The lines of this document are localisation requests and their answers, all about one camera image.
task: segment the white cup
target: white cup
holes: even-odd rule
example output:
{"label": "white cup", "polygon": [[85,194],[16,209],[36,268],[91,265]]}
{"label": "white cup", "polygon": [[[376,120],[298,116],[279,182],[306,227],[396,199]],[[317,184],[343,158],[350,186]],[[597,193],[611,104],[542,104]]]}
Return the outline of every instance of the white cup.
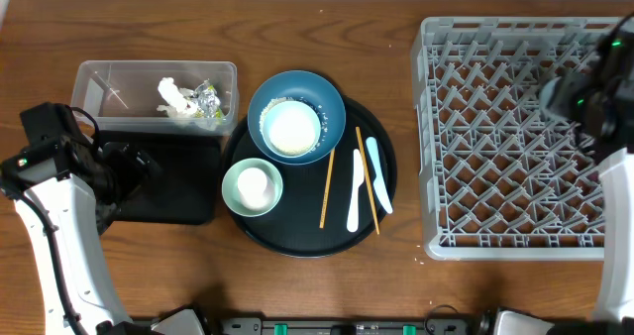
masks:
{"label": "white cup", "polygon": [[238,175],[238,193],[242,204],[254,211],[266,209],[275,200],[272,181],[258,167],[246,168]]}

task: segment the light blue knife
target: light blue knife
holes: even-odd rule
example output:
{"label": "light blue knife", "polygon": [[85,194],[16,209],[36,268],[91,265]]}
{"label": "light blue knife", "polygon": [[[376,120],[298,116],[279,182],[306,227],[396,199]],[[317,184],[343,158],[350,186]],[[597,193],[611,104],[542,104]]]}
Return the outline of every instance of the light blue knife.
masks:
{"label": "light blue knife", "polygon": [[368,147],[368,154],[370,154],[370,159],[372,160],[372,165],[374,166],[374,173],[376,174],[376,178],[372,183],[374,193],[376,194],[376,198],[378,198],[381,206],[383,206],[383,209],[390,214],[393,211],[392,204],[389,202],[387,189],[385,189],[383,172],[380,169],[380,159],[378,158],[378,146],[376,145],[376,139],[374,137],[366,139],[366,147]]}

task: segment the wood grain surface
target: wood grain surface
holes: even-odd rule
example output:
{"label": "wood grain surface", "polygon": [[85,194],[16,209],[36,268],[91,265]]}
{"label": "wood grain surface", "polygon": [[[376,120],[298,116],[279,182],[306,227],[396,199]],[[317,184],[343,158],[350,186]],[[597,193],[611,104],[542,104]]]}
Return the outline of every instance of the wood grain surface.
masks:
{"label": "wood grain surface", "polygon": [[[204,226],[115,223],[102,237],[133,316],[192,300],[212,316],[422,317],[447,303],[477,314],[506,305],[588,316],[601,263],[436,262],[422,248],[418,137],[409,50],[428,16],[622,16],[631,1],[570,0],[11,0],[0,34],[0,159],[26,145],[18,113],[70,102],[89,59],[227,60],[244,116],[252,94],[288,69],[325,73],[365,104],[396,148],[394,214],[354,249],[301,260],[242,233],[219,202]],[[31,244],[0,200],[0,333],[44,332]]]}

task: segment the wooden chopstick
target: wooden chopstick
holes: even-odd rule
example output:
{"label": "wooden chopstick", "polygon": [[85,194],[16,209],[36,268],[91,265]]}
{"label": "wooden chopstick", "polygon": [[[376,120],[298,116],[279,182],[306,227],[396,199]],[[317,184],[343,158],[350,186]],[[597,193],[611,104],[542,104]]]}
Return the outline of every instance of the wooden chopstick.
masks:
{"label": "wooden chopstick", "polygon": [[364,174],[366,175],[366,185],[368,186],[368,197],[370,198],[370,206],[372,208],[372,216],[374,217],[374,228],[376,235],[380,235],[378,230],[378,219],[376,218],[376,207],[374,207],[374,194],[372,193],[372,184],[370,183],[370,173],[368,172],[368,162],[366,161],[366,150],[364,150],[364,140],[361,138],[361,129],[357,127],[357,141],[359,141],[359,152],[361,152],[361,160],[364,161]]}
{"label": "wooden chopstick", "polygon": [[324,228],[326,223],[326,208],[328,207],[328,193],[330,192],[330,178],[333,174],[333,163],[335,161],[335,150],[330,152],[330,161],[328,162],[328,175],[326,176],[326,190],[324,191],[324,202],[321,206],[321,220],[319,228]]}

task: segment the dish rack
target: dish rack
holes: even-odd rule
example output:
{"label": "dish rack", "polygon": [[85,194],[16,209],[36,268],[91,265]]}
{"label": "dish rack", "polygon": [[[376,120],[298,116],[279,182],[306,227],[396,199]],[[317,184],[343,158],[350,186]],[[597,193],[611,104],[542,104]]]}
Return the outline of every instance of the dish rack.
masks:
{"label": "dish rack", "polygon": [[[411,51],[425,251],[437,260],[602,260],[602,192],[537,93],[588,72],[618,18],[428,18]],[[591,143],[583,138],[581,145]]]}

